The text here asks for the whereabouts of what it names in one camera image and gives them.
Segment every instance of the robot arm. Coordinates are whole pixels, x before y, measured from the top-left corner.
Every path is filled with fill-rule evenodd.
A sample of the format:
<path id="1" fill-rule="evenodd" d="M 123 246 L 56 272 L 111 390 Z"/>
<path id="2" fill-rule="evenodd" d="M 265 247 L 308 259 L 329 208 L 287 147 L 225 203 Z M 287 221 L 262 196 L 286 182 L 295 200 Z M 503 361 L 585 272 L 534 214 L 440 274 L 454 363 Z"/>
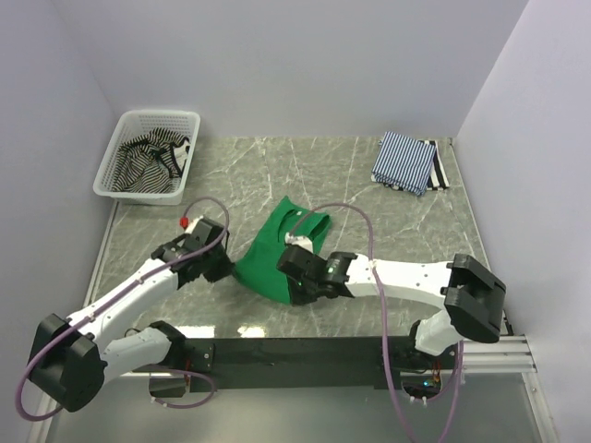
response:
<path id="1" fill-rule="evenodd" d="M 56 315 L 38 327 L 30 358 L 82 318 L 113 300 L 133 281 L 139 285 L 109 309 L 57 344 L 30 371 L 29 379 L 66 410 L 86 405 L 102 385 L 145 365 L 183 367 L 187 360 L 210 367 L 213 354 L 187 346 L 183 334 L 159 321 L 131 337 L 125 330 L 156 302 L 203 275 L 218 281 L 232 272 L 233 264 L 222 245 L 202 256 L 173 265 L 148 279 L 143 275 L 178 257 L 210 244 L 223 227 L 209 219 L 195 220 L 187 231 L 154 251 L 142 267 L 120 286 L 67 319 Z M 305 305 L 321 296 L 363 297 L 379 294 L 372 269 L 380 275 L 385 295 L 436 306 L 440 311 L 411 329 L 414 353 L 441 355 L 458 341 L 495 342 L 499 339 L 505 287 L 469 256 L 456 255 L 452 263 L 402 263 L 334 252 L 327 260 L 311 252 L 311 242 L 289 245 L 277 268 L 288 277 L 293 305 Z"/>
<path id="2" fill-rule="evenodd" d="M 230 275 L 233 264 L 223 246 L 218 244 L 201 256 L 142 280 L 142 276 L 162 264 L 212 243 L 222 230 L 222 225 L 215 221 L 196 219 L 184 234 L 159 246 L 137 272 L 100 300 L 66 319 L 55 314 L 44 319 L 37 328 L 30 359 L 53 338 L 71 329 L 71 325 L 85 317 L 92 318 L 92 322 L 74 331 L 45 355 L 30 371 L 30 381 L 66 410 L 74 412 L 92 400 L 104 383 L 126 372 L 153 364 L 182 365 L 178 360 L 187 358 L 187 350 L 182 349 L 185 337 L 164 322 L 152 323 L 131 337 L 119 337 L 123 337 L 129 325 L 151 305 L 201 275 L 208 281 Z M 94 317 L 98 308 L 112 301 L 133 281 L 140 284 Z"/>
<path id="3" fill-rule="evenodd" d="M 287 275 L 292 303 L 305 305 L 321 296 L 378 295 L 375 267 L 387 297 L 422 302 L 440 311 L 412 330 L 415 348 L 441 355 L 460 340 L 493 343 L 501 335 L 505 285 L 473 257 L 456 254 L 453 262 L 404 263 L 334 252 L 327 260 L 311 252 L 311 242 L 288 239 L 277 268 Z"/>

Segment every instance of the green cloth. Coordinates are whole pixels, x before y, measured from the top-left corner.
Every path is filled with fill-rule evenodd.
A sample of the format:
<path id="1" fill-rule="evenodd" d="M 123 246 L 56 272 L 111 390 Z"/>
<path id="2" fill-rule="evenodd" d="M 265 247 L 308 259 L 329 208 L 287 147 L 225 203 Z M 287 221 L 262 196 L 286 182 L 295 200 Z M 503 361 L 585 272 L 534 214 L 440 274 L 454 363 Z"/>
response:
<path id="1" fill-rule="evenodd" d="M 277 262 L 285 250 L 285 234 L 309 210 L 294 205 L 288 197 L 283 197 L 269 219 L 260 228 L 250 249 L 235 263 L 235 277 L 252 291 L 271 300 L 289 304 L 287 277 L 277 270 Z M 331 227 L 328 214 L 314 213 L 297 227 L 294 235 L 305 235 L 318 254 Z"/>

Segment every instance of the white backdrop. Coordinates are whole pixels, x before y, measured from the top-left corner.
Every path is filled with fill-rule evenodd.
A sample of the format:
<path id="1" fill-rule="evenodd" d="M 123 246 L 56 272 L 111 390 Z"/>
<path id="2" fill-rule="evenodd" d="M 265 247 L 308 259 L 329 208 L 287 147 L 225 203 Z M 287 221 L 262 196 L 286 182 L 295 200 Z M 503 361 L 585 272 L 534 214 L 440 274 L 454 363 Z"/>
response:
<path id="1" fill-rule="evenodd" d="M 457 154 L 508 315 L 527 334 L 561 441 L 589 441 L 591 4 L 532 0 Z"/>
<path id="2" fill-rule="evenodd" d="M 111 201 L 92 180 L 115 117 L 49 1 L 0 2 L 0 54 L 0 429 L 21 442 L 35 329 L 79 309 L 103 238 Z"/>
<path id="3" fill-rule="evenodd" d="M 526 3 L 53 1 L 116 114 L 222 136 L 455 136 Z"/>

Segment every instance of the purple cable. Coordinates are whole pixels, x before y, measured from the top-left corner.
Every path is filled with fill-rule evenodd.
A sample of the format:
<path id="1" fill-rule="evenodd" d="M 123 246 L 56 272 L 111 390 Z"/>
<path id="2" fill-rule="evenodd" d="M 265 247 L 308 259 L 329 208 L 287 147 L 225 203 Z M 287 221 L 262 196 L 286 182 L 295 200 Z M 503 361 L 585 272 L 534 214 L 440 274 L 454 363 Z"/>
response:
<path id="1" fill-rule="evenodd" d="M 192 409 L 192 408 L 197 408 L 198 406 L 201 406 L 204 403 L 207 403 L 211 397 L 213 397 L 213 394 L 215 393 L 215 391 L 217 390 L 216 386 L 215 386 L 215 381 L 213 381 L 213 378 L 206 376 L 205 374 L 200 374 L 199 372 L 192 372 L 192 371 L 183 371 L 181 369 L 170 369 L 168 367 L 165 366 L 156 366 L 156 367 L 160 367 L 161 369 L 163 369 L 166 372 L 172 372 L 173 374 L 182 374 L 183 376 L 190 376 L 190 377 L 198 377 L 201 378 L 205 381 L 207 381 L 210 386 L 211 386 L 211 390 L 210 393 L 207 394 L 207 397 L 205 397 L 202 400 L 199 400 L 195 403 L 190 403 L 190 404 L 173 404 L 173 403 L 168 403 L 162 399 L 156 399 L 153 398 L 155 402 L 157 402 L 158 404 L 161 404 L 162 406 L 166 407 L 166 408 L 171 408 L 171 409 Z"/>
<path id="2" fill-rule="evenodd" d="M 205 245 L 201 249 L 199 249 L 197 251 L 194 251 L 194 252 L 191 252 L 190 254 L 186 254 L 184 256 L 177 257 L 174 260 L 171 260 L 171 261 L 169 261 L 167 263 L 163 263 L 161 266 L 159 266 L 157 268 L 154 268 L 154 269 L 146 272 L 138 280 L 135 280 L 135 281 L 131 282 L 128 286 L 126 286 L 125 288 L 123 288 L 120 293 L 118 293 L 116 296 L 114 296 L 107 303 L 105 303 L 104 305 L 98 307 L 96 309 L 96 311 L 94 311 L 94 313 L 93 313 L 93 316 L 94 317 L 98 317 L 100 314 L 102 314 L 103 312 L 105 312 L 111 306 L 115 305 L 119 300 L 121 300 L 123 297 L 125 297 L 128 293 L 130 293 L 135 288 L 137 288 L 140 285 L 139 281 L 145 281 L 149 277 L 157 274 L 158 272 L 162 272 L 165 269 L 169 269 L 171 266 L 173 266 L 173 265 L 175 265 L 177 263 L 181 263 L 183 261 L 186 261 L 186 260 L 189 260 L 191 258 L 200 256 L 202 254 L 205 254 L 209 250 L 211 250 L 214 247 L 216 247 L 220 242 L 222 242 L 223 238 L 225 237 L 225 235 L 228 232 L 228 226 L 230 225 L 230 213 L 228 212 L 228 209 L 226 208 L 226 206 L 220 200 L 218 200 L 217 198 L 214 198 L 214 197 L 200 197 L 200 198 L 196 198 L 191 204 L 188 205 L 188 208 L 185 211 L 185 214 L 187 214 L 188 210 L 194 204 L 196 204 L 196 203 L 198 203 L 200 201 L 203 201 L 203 200 L 209 200 L 209 201 L 214 202 L 223 211 L 223 215 L 225 217 L 225 223 L 224 223 L 224 226 L 223 226 L 223 229 L 222 229 L 222 232 L 220 233 L 220 235 L 218 235 L 213 240 L 213 242 L 211 242 L 208 245 Z M 59 413 L 63 409 L 62 406 L 58 406 L 53 411 L 51 411 L 49 413 L 46 413 L 44 415 L 31 415 L 30 413 L 28 413 L 27 411 L 25 411 L 25 408 L 23 407 L 23 404 L 22 404 L 22 391 L 24 389 L 24 386 L 25 386 L 25 383 L 26 383 L 27 379 L 29 378 L 30 372 L 44 358 L 44 356 L 47 355 L 63 339 L 65 339 L 66 337 L 68 337 L 70 334 L 73 334 L 76 330 L 79 330 L 83 326 L 88 325 L 91 321 L 92 321 L 92 318 L 90 318 L 90 317 L 84 317 L 78 323 L 75 323 L 74 325 L 70 325 L 70 328 L 69 329 L 65 330 L 64 332 L 62 332 L 61 334 L 59 334 L 57 337 L 55 337 L 53 340 L 51 340 L 49 343 L 47 343 L 33 358 L 30 359 L 30 362 L 25 367 L 24 374 L 22 375 L 20 381 L 17 384 L 17 392 L 15 394 L 15 407 L 17 409 L 18 415 L 20 415 L 22 418 L 24 418 L 25 420 L 29 420 L 30 422 L 40 422 L 40 421 L 47 420 L 48 418 L 53 417 L 54 415 L 56 415 L 57 413 Z"/>
<path id="3" fill-rule="evenodd" d="M 363 217 L 363 219 L 366 221 L 366 224 L 368 225 L 368 258 L 369 258 L 369 260 L 373 260 L 374 235 L 373 235 L 373 225 L 371 224 L 371 220 L 369 219 L 369 216 L 363 210 L 361 210 L 360 208 L 357 208 L 353 205 L 350 205 L 348 203 L 339 203 L 339 202 L 327 203 L 325 205 L 320 205 L 320 206 L 314 208 L 313 210 L 310 210 L 309 213 L 307 213 L 304 217 L 302 217 L 295 224 L 295 226 L 292 228 L 292 230 L 289 232 L 289 234 L 294 235 L 294 232 L 296 231 L 297 227 L 307 217 L 309 217 L 312 213 L 317 212 L 319 210 L 323 210 L 325 208 L 330 208 L 330 207 L 348 208 L 350 210 L 354 210 L 361 217 Z M 381 302 L 381 349 L 382 349 L 382 357 L 383 357 L 383 363 L 384 363 L 384 372 L 386 375 L 386 383 L 388 384 L 388 391 L 390 392 L 390 398 L 392 400 L 392 404 L 393 404 L 394 409 L 396 411 L 396 415 L 398 415 L 398 420 L 400 421 L 401 425 L 404 428 L 406 436 L 408 437 L 408 439 L 412 443 L 416 443 L 417 439 L 415 436 L 415 432 L 413 431 L 413 428 L 406 420 L 406 417 L 404 417 L 404 413 L 403 413 L 403 410 L 400 406 L 400 402 L 398 402 L 398 395 L 396 394 L 396 390 L 394 389 L 394 382 L 392 380 L 392 371 L 390 368 L 390 351 L 388 349 L 388 308 L 386 306 L 386 294 L 384 292 L 384 285 L 380 279 L 380 275 L 378 275 L 378 272 L 376 271 L 375 268 L 371 269 L 371 273 L 373 274 L 374 279 L 376 280 L 376 284 L 378 286 L 378 293 L 380 295 L 380 302 Z M 448 434 L 450 427 L 452 425 L 453 416 L 455 415 L 455 407 L 456 407 L 457 399 L 459 396 L 459 385 L 460 385 L 459 378 L 462 373 L 463 356 L 464 356 L 464 344 L 460 342 L 458 344 L 458 352 L 456 353 L 455 365 L 454 365 L 454 369 L 452 372 L 452 376 L 455 376 L 455 378 L 451 378 L 450 382 L 448 382 L 448 384 L 445 387 L 445 388 L 447 388 L 452 382 L 455 382 L 455 390 L 453 392 L 452 407 L 450 409 L 450 414 L 448 416 L 446 426 L 443 429 L 443 432 L 441 433 L 440 438 L 438 440 L 439 443 L 442 443 L 443 440 L 447 437 L 447 434 Z"/>
<path id="4" fill-rule="evenodd" d="M 458 343 L 458 358 L 456 360 L 458 362 L 458 372 L 457 377 L 453 381 L 453 398 L 452 398 L 452 406 L 450 407 L 450 412 L 447 415 L 447 421 L 445 422 L 445 427 L 443 431 L 441 431 L 441 435 L 438 443 L 443 443 L 445 438 L 447 437 L 448 432 L 450 432 L 450 428 L 452 427 L 453 416 L 455 415 L 455 408 L 457 407 L 458 397 L 460 393 L 460 383 L 462 380 L 462 370 L 464 369 L 464 341 L 460 341 Z"/>

